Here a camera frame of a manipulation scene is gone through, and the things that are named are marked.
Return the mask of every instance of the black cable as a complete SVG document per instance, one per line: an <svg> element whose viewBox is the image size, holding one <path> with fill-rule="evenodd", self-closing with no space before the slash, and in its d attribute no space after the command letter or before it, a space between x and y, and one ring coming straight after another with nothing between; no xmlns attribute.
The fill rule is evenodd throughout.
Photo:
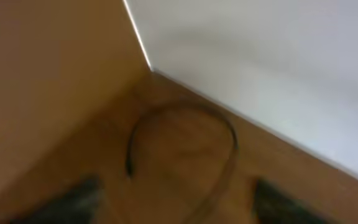
<svg viewBox="0 0 358 224"><path fill-rule="evenodd" d="M139 120L136 122L134 127L132 128L127 144L127 151L126 151L126 160L125 160L126 174L130 178L133 178L134 176L135 167L132 161L132 150L134 147L136 134L141 124L148 121L150 118L153 118L154 116L163 113L164 111L172 110L175 108L191 108L209 114L214 118L222 121L230 130L232 136L232 149L229 158L227 159L219 175L218 180L214 184L209 194L182 222L184 224L199 223L202 222L203 218L208 215L208 213L212 210L212 208L218 203L218 200L220 199L221 195L224 193L230 181L231 174L233 173L233 170L235 168L235 161L236 161L237 153L239 151L239 143L237 139L236 130L234 129L234 126L230 123L230 121L222 113L209 106L191 102L191 101L176 101L151 109L146 114L142 115L139 118Z"/></svg>

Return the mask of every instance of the dark blurry object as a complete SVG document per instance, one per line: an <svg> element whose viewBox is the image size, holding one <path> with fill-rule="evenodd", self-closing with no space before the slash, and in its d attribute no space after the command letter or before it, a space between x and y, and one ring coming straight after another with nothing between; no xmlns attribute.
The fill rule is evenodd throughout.
<svg viewBox="0 0 358 224"><path fill-rule="evenodd" d="M327 221L282 195L264 180L258 180L254 210L260 224L325 224Z"/></svg>
<svg viewBox="0 0 358 224"><path fill-rule="evenodd" d="M95 177L74 186L40 208L11 220L11 224L89 224L99 204L99 184Z"/></svg>

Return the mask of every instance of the white edge strip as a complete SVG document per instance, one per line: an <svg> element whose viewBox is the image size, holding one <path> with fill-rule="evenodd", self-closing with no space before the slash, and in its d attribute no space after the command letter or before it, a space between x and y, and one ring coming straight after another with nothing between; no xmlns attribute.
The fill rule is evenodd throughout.
<svg viewBox="0 0 358 224"><path fill-rule="evenodd" d="M132 26L134 27L137 40L139 41L139 44L140 44L140 47L141 47L141 49L143 51L143 54L144 54L144 57L146 59L147 65L149 66L150 70L153 71L152 66L150 64L149 57L147 56L147 53L146 53L146 49L144 48L142 39L140 38L139 30L136 27L135 19L134 19L134 16L132 15L131 8L129 7L128 1L127 0L122 0L122 1L124 2L125 8L126 8L126 10L128 12L129 19L131 20Z"/></svg>

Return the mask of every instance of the white wall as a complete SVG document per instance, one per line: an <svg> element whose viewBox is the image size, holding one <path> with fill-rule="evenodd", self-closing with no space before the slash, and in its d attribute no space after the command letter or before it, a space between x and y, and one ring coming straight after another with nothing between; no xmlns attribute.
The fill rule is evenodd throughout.
<svg viewBox="0 0 358 224"><path fill-rule="evenodd" d="M153 68L358 177L358 0L129 0Z"/></svg>

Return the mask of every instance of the floor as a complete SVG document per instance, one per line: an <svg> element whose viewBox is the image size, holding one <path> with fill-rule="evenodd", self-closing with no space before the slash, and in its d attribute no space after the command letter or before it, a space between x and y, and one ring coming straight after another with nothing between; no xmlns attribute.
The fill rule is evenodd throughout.
<svg viewBox="0 0 358 224"><path fill-rule="evenodd" d="M229 155L232 142L226 127L194 110L167 111L140 129L132 180L124 172L124 155L129 131L140 115L183 99L211 104L159 75L143 79L3 192L0 218L32 208L97 174L105 196L98 223L181 223L209 192ZM235 124L241 152L219 205L204 223L256 223L251 205L259 177L324 217L358 222L358 181L219 110Z"/></svg>

